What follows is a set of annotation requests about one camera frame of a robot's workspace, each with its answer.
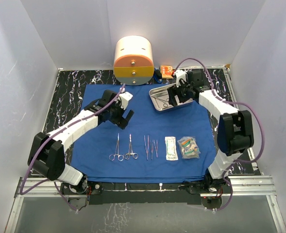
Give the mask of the steel forceps ring handles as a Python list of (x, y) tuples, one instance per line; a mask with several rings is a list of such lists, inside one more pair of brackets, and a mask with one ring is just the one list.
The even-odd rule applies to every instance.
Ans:
[(133, 151), (132, 135), (129, 134), (129, 149), (128, 152), (124, 154), (124, 159), (129, 160), (131, 157), (133, 159), (138, 159), (138, 154)]

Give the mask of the steel tweezers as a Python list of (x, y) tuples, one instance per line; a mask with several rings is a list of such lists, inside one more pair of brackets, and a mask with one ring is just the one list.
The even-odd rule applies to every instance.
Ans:
[(153, 146), (154, 146), (153, 140), (151, 140), (150, 141), (151, 160), (153, 160), (153, 151), (154, 151)]
[(155, 149), (156, 157), (158, 157), (158, 141), (157, 141), (157, 140), (154, 140), (154, 141), (153, 141), (153, 144), (154, 144), (154, 149)]

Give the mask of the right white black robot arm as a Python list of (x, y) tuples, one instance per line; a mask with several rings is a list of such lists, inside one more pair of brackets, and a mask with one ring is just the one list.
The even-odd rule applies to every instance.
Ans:
[(215, 90), (204, 84), (200, 72), (179, 69), (173, 75), (176, 83), (168, 88), (169, 104), (177, 107), (192, 99), (218, 121), (218, 151), (201, 184), (201, 188), (214, 193), (228, 181), (229, 168), (254, 144), (252, 115), (226, 103)]

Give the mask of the steel instrument tray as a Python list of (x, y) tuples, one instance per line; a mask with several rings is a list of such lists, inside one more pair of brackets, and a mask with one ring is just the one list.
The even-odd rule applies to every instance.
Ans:
[(184, 102), (184, 103), (179, 103), (179, 100), (176, 98), (176, 101), (178, 103), (178, 105), (176, 107), (173, 107), (172, 105), (168, 104), (167, 108), (163, 107), (163, 103), (154, 99), (153, 97), (158, 97), (161, 98), (163, 100), (167, 100), (168, 101), (168, 91), (167, 89), (169, 87), (174, 86), (174, 84), (166, 84), (166, 85), (162, 85), (161, 87), (157, 87), (157, 88), (153, 88), (149, 91), (149, 96), (151, 98), (151, 101), (156, 109), (156, 111), (163, 113), (164, 111), (171, 111), (173, 109), (176, 108), (181, 108), (181, 107), (185, 107), (186, 105), (189, 105), (190, 103), (193, 102), (192, 99), (189, 99), (188, 101)]

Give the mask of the remaining ring-handled clamp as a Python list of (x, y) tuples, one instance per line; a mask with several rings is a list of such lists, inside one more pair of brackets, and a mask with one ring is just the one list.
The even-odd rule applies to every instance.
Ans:
[(110, 161), (118, 160), (120, 162), (122, 162), (124, 160), (124, 156), (122, 154), (120, 154), (120, 152), (119, 152), (119, 133), (117, 135), (115, 153), (109, 155), (109, 160)]

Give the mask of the long white green pouch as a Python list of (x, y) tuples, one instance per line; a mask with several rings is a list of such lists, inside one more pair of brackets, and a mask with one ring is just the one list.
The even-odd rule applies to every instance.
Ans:
[(165, 145), (166, 145), (166, 160), (177, 161), (178, 154), (176, 149), (176, 138), (173, 136), (166, 136)]

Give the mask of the white blue supply packet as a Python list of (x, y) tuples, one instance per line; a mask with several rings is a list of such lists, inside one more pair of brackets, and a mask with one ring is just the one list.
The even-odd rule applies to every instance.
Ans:
[(178, 140), (178, 145), (181, 154), (184, 158), (198, 157), (200, 154), (199, 147), (196, 143), (195, 138), (184, 136)]

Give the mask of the green clear supply packet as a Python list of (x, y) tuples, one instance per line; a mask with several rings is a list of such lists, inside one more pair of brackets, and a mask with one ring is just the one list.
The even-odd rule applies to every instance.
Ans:
[(194, 154), (194, 141), (192, 139), (179, 140), (178, 145), (184, 159), (190, 158)]

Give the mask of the blue surgical cloth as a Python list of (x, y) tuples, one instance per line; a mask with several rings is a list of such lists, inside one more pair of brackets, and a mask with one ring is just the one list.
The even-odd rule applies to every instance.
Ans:
[[(215, 143), (207, 110), (190, 103), (185, 107), (159, 113), (156, 111), (149, 91), (151, 85), (128, 86), (133, 95), (128, 109), (134, 115), (122, 130), (107, 121), (88, 131), (74, 143), (71, 165), (87, 175), (89, 181), (108, 183), (181, 183), (197, 181), (204, 177), (207, 168), (216, 156)], [(110, 161), (115, 153), (119, 133), (119, 152), (124, 156), (129, 149), (129, 134), (132, 135), (133, 151), (138, 159)], [(158, 141), (158, 157), (153, 146), (153, 160), (149, 143), (149, 159), (146, 159), (144, 135)], [(184, 136), (195, 138), (200, 154), (197, 159), (179, 158), (166, 160), (165, 137)]]

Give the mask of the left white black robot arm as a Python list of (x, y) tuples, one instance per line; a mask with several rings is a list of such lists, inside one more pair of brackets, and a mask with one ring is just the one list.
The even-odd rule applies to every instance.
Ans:
[(35, 135), (28, 158), (29, 169), (34, 169), (49, 181), (61, 181), (74, 193), (87, 190), (87, 175), (65, 162), (67, 149), (88, 131), (110, 121), (125, 129), (134, 112), (123, 116), (133, 95), (121, 87), (119, 92), (105, 90), (102, 97), (90, 102), (65, 125), (49, 133)]

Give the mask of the long serrated steel forceps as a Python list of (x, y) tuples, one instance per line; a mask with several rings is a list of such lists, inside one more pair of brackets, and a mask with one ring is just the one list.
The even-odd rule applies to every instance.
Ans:
[(149, 159), (149, 135), (144, 135), (144, 144), (145, 144), (145, 151), (146, 151), (146, 159)]

